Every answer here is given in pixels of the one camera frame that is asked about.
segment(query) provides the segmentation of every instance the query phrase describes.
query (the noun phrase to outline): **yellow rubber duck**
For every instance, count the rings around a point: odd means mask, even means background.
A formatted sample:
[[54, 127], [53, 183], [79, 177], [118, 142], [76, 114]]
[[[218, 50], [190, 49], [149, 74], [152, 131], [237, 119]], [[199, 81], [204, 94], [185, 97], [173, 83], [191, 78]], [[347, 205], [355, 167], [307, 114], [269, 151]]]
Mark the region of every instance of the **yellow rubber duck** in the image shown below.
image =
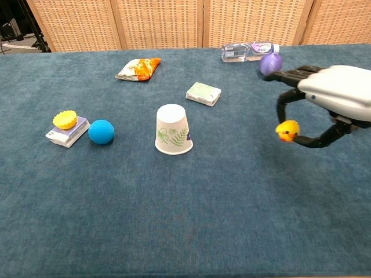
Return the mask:
[[299, 124], [295, 120], [286, 120], [276, 127], [276, 133], [283, 142], [293, 142], [300, 133]]

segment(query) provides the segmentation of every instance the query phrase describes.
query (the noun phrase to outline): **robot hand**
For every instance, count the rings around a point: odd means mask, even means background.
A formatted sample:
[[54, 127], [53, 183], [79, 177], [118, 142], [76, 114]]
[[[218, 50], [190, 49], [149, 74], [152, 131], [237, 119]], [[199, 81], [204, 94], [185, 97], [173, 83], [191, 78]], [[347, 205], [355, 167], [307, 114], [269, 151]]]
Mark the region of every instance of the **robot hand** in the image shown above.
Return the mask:
[[265, 81], [280, 81], [294, 89], [282, 93], [277, 101], [280, 123], [286, 120], [287, 103], [306, 99], [327, 109], [335, 124], [317, 138], [296, 136], [294, 142], [308, 148], [323, 148], [351, 133], [352, 125], [371, 126], [371, 71], [347, 65], [320, 68], [304, 65], [287, 72], [273, 72]]

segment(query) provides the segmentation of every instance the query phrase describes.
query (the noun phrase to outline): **bottle label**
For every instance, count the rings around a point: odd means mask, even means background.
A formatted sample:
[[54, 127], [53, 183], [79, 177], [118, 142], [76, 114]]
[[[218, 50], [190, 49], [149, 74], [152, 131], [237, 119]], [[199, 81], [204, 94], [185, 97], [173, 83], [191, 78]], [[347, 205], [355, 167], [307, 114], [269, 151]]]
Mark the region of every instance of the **bottle label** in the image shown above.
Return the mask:
[[270, 42], [252, 43], [251, 47], [258, 53], [264, 53], [272, 48], [272, 44]]

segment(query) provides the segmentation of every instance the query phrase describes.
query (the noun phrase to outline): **small box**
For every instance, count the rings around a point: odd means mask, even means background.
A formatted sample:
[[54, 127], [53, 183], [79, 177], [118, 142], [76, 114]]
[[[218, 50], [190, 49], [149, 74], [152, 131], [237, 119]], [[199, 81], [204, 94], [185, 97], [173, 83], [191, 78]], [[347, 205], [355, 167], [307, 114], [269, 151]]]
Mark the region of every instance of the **small box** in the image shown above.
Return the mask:
[[208, 106], [214, 106], [220, 94], [220, 89], [196, 82], [187, 91], [185, 98]]
[[77, 116], [77, 123], [72, 129], [59, 129], [55, 127], [47, 133], [46, 137], [51, 142], [69, 148], [84, 134], [90, 127], [90, 123], [86, 118]]

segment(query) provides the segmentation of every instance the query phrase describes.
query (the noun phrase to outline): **water bottle cap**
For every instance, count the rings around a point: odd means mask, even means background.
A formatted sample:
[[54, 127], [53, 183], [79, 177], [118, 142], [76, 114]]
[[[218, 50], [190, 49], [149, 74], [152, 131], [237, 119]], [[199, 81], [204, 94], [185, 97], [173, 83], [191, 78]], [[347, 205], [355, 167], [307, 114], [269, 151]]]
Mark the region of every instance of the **water bottle cap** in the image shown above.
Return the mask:
[[279, 52], [279, 45], [276, 44], [276, 43], [273, 43], [273, 49], [274, 49], [274, 53], [278, 53]]

